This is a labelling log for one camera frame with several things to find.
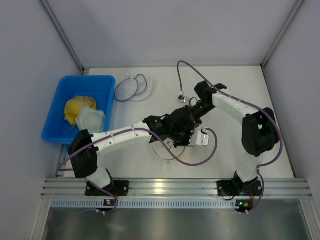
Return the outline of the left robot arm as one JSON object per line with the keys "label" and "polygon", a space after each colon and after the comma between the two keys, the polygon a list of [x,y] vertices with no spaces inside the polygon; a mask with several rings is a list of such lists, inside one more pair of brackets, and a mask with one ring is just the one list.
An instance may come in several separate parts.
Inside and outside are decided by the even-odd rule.
{"label": "left robot arm", "polygon": [[206,114],[203,107],[184,106],[164,116],[149,116],[130,127],[115,131],[89,133],[81,130],[68,148],[72,169],[77,179],[88,179],[98,187],[113,184],[106,169],[98,166],[104,155],[137,144],[172,140],[177,146],[189,146],[195,129]]}

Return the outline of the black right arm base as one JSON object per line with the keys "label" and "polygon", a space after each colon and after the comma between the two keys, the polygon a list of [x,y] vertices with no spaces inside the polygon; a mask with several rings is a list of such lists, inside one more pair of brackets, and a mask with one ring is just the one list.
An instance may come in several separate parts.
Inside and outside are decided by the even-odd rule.
{"label": "black right arm base", "polygon": [[257,178],[249,182],[242,182],[240,179],[219,180],[217,182],[218,195],[223,198],[228,197],[258,197],[261,195],[263,187]]}

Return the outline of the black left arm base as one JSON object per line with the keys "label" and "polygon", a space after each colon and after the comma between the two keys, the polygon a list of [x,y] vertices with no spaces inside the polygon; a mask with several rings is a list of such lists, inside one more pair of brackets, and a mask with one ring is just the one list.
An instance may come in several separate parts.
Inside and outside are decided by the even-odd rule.
{"label": "black left arm base", "polygon": [[[129,192],[130,182],[127,180],[113,180],[113,183],[103,189],[116,197],[126,197]],[[90,197],[109,196],[107,193],[94,187],[88,180],[86,181],[85,195]]]}

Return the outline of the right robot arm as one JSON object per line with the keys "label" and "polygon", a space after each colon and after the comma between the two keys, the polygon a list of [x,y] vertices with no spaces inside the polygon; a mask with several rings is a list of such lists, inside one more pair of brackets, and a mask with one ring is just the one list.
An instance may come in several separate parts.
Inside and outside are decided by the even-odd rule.
{"label": "right robot arm", "polygon": [[241,144],[245,153],[233,178],[218,182],[219,196],[247,196],[250,192],[260,195],[262,183],[258,176],[263,158],[276,144],[282,143],[273,110],[269,107],[261,109],[232,96],[221,83],[209,86],[202,81],[194,91],[200,99],[191,108],[196,118],[200,119],[214,108],[219,108],[242,126]]}

